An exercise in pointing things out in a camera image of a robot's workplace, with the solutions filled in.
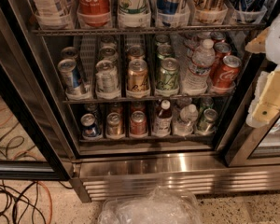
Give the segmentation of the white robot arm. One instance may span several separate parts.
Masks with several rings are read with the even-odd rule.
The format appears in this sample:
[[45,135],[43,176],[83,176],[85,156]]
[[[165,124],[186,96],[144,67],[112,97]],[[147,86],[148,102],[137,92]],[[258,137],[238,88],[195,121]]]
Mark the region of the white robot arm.
[[246,124],[259,128],[269,124],[280,112],[280,13],[271,25],[251,40],[245,50],[264,53],[276,64],[272,72],[261,72],[255,89],[255,98],[248,109]]

